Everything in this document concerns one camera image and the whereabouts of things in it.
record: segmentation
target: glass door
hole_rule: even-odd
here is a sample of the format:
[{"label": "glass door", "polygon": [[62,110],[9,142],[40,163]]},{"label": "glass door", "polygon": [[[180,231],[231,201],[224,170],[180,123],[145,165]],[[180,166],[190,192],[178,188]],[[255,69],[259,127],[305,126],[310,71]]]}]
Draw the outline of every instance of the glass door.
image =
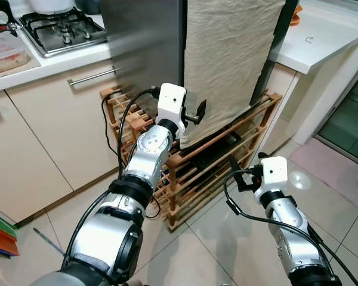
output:
[{"label": "glass door", "polygon": [[358,79],[316,138],[358,163]]}]

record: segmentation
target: beige cloth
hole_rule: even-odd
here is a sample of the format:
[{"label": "beige cloth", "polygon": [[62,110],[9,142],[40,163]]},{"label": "beige cloth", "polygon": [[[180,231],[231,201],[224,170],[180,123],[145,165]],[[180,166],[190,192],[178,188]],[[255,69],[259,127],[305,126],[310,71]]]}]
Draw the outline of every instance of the beige cloth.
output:
[{"label": "beige cloth", "polygon": [[267,59],[284,0],[189,0],[184,86],[195,113],[207,99],[200,125],[189,124],[187,148],[241,115]]},{"label": "beige cloth", "polygon": [[0,77],[8,76],[10,74],[20,73],[25,70],[30,70],[34,67],[41,66],[40,62],[32,55],[29,49],[25,48],[25,50],[26,50],[26,55],[28,57],[28,62],[20,67],[15,67],[14,69],[3,71],[2,73],[0,73]]}]

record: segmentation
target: kitchen counter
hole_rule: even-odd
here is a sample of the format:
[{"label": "kitchen counter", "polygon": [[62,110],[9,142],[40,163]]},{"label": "kitchen counter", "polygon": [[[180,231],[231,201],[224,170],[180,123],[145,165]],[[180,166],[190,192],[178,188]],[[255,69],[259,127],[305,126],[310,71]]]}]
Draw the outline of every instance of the kitchen counter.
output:
[{"label": "kitchen counter", "polygon": [[[299,13],[301,22],[289,28],[277,62],[307,74],[328,58],[358,43],[358,15],[321,6],[319,1],[304,2],[301,2],[304,9]],[[104,26],[100,15],[91,17]],[[23,31],[18,34],[41,66],[0,77],[0,90],[111,58],[108,43],[43,58]]]}]

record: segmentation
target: plastic food container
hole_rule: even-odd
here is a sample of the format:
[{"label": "plastic food container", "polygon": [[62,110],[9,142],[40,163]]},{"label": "plastic food container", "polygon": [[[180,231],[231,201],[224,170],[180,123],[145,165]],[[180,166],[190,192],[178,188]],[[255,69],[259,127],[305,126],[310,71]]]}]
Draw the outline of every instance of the plastic food container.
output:
[{"label": "plastic food container", "polygon": [[9,33],[0,33],[0,73],[27,62],[24,43]]}]

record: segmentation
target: pink mat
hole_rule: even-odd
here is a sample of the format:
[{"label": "pink mat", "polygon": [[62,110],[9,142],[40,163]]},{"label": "pink mat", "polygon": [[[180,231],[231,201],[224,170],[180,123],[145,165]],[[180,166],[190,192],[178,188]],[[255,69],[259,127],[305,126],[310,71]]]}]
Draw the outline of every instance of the pink mat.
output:
[{"label": "pink mat", "polygon": [[314,138],[290,159],[358,207],[358,164]]}]

